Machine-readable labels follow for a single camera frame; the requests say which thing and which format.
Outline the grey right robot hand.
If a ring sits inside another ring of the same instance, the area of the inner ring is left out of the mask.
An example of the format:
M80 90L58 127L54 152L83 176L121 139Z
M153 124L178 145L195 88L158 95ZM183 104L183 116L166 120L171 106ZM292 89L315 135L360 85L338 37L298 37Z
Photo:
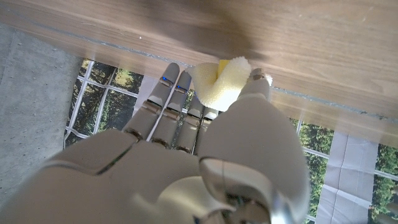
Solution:
M2 223L302 223L310 184L272 79L244 58L171 63L122 130L47 160Z

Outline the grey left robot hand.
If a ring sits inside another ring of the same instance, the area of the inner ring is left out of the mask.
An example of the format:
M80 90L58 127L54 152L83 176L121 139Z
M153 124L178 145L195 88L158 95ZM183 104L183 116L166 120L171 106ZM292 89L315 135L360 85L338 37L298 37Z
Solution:
M397 219L394 219L393 216L397 216L397 204L396 203L389 203L387 204L386 208L388 209L389 213L392 215L389 216L387 214L379 214L377 216L377 222L380 224L398 224Z

